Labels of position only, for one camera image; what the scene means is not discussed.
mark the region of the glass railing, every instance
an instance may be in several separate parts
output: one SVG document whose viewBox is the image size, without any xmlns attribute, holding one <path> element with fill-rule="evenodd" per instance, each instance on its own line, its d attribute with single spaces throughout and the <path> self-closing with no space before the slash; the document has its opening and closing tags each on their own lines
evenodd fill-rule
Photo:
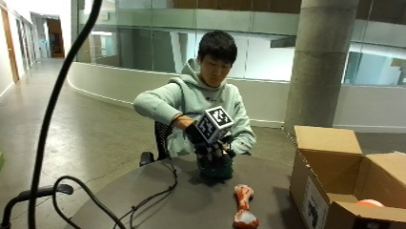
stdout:
<svg viewBox="0 0 406 229">
<path fill-rule="evenodd" d="M 79 1 L 79 28 L 92 0 Z M 300 0 L 107 0 L 78 61 L 180 73 L 204 33 L 236 40 L 231 78 L 291 80 Z M 405 85 L 406 2 L 361 0 L 343 84 Z"/>
</svg>

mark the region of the young man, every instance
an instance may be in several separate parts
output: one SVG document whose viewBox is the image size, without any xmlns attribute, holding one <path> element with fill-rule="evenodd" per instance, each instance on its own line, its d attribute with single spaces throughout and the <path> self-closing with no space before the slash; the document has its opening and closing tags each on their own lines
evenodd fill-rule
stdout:
<svg viewBox="0 0 406 229">
<path fill-rule="evenodd" d="M 180 77 L 136 97 L 134 106 L 140 115 L 167 125 L 174 123 L 176 127 L 168 139 L 171 156 L 196 152 L 188 130 L 204 110 L 217 106 L 223 106 L 235 122 L 231 148 L 237 154 L 248 153 L 253 148 L 256 135 L 240 91 L 225 81 L 236 57 L 237 47 L 232 36 L 224 31 L 207 33 L 200 43 L 199 57 L 188 61 Z"/>
</svg>

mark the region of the black chair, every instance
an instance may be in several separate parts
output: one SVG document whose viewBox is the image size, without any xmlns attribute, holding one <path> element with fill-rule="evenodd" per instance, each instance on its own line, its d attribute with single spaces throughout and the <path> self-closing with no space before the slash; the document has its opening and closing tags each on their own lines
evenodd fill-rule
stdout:
<svg viewBox="0 0 406 229">
<path fill-rule="evenodd" d="M 162 160 L 168 157 L 167 155 L 167 139 L 168 136 L 174 133 L 174 127 L 168 126 L 167 124 L 155 121 L 155 141 L 156 141 L 156 148 L 158 148 L 158 159 Z M 143 152 L 142 159 L 140 159 L 140 167 L 146 166 L 155 161 L 155 156 L 152 152 Z"/>
</svg>

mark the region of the hoodie sleeve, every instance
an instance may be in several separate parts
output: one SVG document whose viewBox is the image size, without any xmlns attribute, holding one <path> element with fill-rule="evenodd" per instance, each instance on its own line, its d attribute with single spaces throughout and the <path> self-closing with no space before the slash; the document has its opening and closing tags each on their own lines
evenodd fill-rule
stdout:
<svg viewBox="0 0 406 229">
<path fill-rule="evenodd" d="M 231 148 L 237 154 L 244 154 L 253 149 L 257 142 L 256 134 L 251 126 L 251 118 L 247 115 L 247 110 L 243 102 L 243 97 L 239 94 L 239 99 L 235 104 L 236 118 L 235 127 L 232 128 L 231 134 L 235 140 L 231 144 Z"/>
<path fill-rule="evenodd" d="M 170 125 L 176 114 L 182 113 L 180 107 L 182 89 L 176 83 L 147 91 L 136 97 L 134 107 L 138 113 L 154 120 Z"/>
</svg>

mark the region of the table surface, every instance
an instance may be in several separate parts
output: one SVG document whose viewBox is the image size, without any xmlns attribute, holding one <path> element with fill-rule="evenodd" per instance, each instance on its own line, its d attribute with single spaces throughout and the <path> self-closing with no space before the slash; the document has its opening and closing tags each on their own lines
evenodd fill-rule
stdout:
<svg viewBox="0 0 406 229">
<path fill-rule="evenodd" d="M 200 177 L 195 156 L 179 156 L 174 158 L 174 164 L 179 185 L 171 194 L 155 198 L 138 211 L 136 228 L 232 228 L 237 212 L 233 188 L 247 184 L 255 189 L 251 211 L 259 219 L 259 228 L 305 229 L 289 194 L 292 166 L 255 156 L 237 156 L 233 178 L 220 182 Z M 174 183 L 170 161 L 163 160 L 116 179 L 96 196 L 120 218 L 134 205 Z M 111 229 L 115 225 L 91 200 L 72 220 L 82 228 Z M 123 222 L 130 228 L 130 217 Z"/>
</svg>

